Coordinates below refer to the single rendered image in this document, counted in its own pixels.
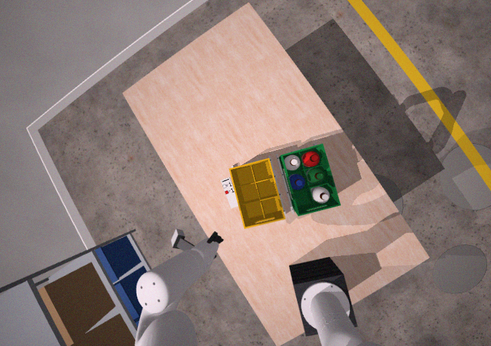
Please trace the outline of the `red bottle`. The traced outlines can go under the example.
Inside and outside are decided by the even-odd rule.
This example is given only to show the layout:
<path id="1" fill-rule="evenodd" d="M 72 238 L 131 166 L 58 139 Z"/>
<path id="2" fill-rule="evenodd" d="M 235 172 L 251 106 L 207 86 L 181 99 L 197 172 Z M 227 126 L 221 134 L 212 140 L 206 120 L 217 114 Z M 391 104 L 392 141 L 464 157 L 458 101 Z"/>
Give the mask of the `red bottle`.
<path id="1" fill-rule="evenodd" d="M 306 167 L 316 166 L 319 163 L 319 155 L 314 151 L 306 152 L 302 155 L 302 162 Z"/>

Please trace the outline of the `green crate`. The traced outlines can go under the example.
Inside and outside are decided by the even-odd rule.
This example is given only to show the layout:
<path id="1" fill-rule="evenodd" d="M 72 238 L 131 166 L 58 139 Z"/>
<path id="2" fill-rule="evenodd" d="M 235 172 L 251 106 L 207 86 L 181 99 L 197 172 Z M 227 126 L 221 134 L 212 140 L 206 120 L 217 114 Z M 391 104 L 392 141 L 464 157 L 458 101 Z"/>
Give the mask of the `green crate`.
<path id="1" fill-rule="evenodd" d="M 309 151 L 314 151 L 319 155 L 319 163 L 316 166 L 312 166 L 312 167 L 306 167 L 305 166 L 304 167 L 301 157 L 304 153 L 309 152 Z M 300 167 L 298 169 L 296 169 L 296 170 L 287 170 L 286 169 L 284 159 L 289 155 L 296 155 L 300 159 Z M 327 160 L 327 155 L 325 153 L 325 149 L 324 149 L 323 144 L 315 145 L 315 146 L 301 149 L 298 151 L 294 151 L 291 153 L 286 153 L 284 155 L 281 155 L 279 157 L 279 160 L 280 160 L 280 164 L 282 166 L 282 171 L 284 174 L 284 178 L 286 181 L 286 185 L 288 188 L 288 192 L 290 195 L 292 206 L 293 206 L 293 209 L 295 210 L 295 212 L 307 214 L 307 213 L 314 213 L 317 211 L 321 211 L 321 210 L 325 209 L 326 207 L 330 206 L 330 204 L 332 204 L 336 200 L 336 198 L 338 198 L 337 189 L 335 187 L 334 179 L 333 179 L 333 176 L 331 173 L 331 169 L 329 166 L 329 162 Z M 305 170 L 307 171 L 308 169 L 311 169 L 311 168 L 320 168 L 324 172 L 325 178 L 321 183 L 313 184 L 313 183 L 308 182 Z M 292 174 L 299 174 L 299 175 L 304 177 L 306 184 L 301 190 L 292 189 L 290 179 L 289 179 L 289 176 Z M 317 187 L 317 186 L 323 187 L 323 188 L 328 190 L 328 192 L 330 194 L 330 198 L 327 202 L 318 203 L 318 202 L 313 200 L 313 197 L 311 194 L 311 189 L 314 187 Z"/>

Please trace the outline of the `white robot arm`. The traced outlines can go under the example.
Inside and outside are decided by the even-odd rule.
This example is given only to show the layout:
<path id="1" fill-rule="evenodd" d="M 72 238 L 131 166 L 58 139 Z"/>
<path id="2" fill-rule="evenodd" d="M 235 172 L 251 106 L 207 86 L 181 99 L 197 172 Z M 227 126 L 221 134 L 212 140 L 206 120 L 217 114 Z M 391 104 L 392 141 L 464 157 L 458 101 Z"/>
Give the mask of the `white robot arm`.
<path id="1" fill-rule="evenodd" d="M 176 309 L 184 292 L 202 276 L 204 264 L 201 256 L 191 250 L 194 245 L 184 238 L 183 230 L 176 229 L 172 247 L 183 252 L 138 280 L 137 298 L 143 310 L 135 346 L 197 346 L 191 319 Z M 301 306 L 306 321 L 317 329 L 322 346 L 381 346 L 362 341 L 349 318 L 348 298 L 335 284 L 311 285 L 303 294 Z"/>

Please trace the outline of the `white paper pick list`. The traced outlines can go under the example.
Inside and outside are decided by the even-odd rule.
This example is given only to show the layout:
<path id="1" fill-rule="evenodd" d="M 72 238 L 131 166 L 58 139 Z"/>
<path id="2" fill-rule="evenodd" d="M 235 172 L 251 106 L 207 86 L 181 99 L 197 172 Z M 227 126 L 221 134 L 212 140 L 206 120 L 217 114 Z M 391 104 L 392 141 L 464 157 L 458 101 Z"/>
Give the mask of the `white paper pick list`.
<path id="1" fill-rule="evenodd" d="M 224 188 L 224 192 L 226 194 L 228 202 L 230 204 L 230 208 L 232 209 L 232 208 L 237 207 L 238 202 L 236 199 L 236 194 L 234 191 L 234 187 L 231 183 L 230 177 L 221 180 L 221 183 L 222 183 L 222 187 Z"/>

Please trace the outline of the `white bottle with brown label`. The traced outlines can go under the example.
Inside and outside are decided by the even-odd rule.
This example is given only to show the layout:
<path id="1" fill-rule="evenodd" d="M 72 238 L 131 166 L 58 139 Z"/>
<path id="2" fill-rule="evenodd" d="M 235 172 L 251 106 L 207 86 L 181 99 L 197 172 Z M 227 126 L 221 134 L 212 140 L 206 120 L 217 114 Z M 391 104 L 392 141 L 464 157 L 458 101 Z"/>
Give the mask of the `white bottle with brown label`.
<path id="1" fill-rule="evenodd" d="M 311 189 L 313 199 L 318 203 L 325 203 L 329 200 L 329 192 L 323 187 L 315 187 Z"/>

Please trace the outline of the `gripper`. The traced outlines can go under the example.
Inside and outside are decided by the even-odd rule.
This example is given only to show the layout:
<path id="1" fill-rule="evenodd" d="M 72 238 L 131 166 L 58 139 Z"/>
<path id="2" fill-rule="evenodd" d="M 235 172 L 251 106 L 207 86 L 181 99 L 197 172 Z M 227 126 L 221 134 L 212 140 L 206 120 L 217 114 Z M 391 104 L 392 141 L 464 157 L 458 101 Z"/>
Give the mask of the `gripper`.
<path id="1" fill-rule="evenodd" d="M 213 232 L 210 238 L 205 238 L 191 249 L 196 251 L 203 260 L 203 274 L 209 270 L 213 259 L 216 258 L 219 244 L 223 242 L 223 240 L 224 239 L 222 239 L 222 237 L 219 236 L 217 232 Z"/>

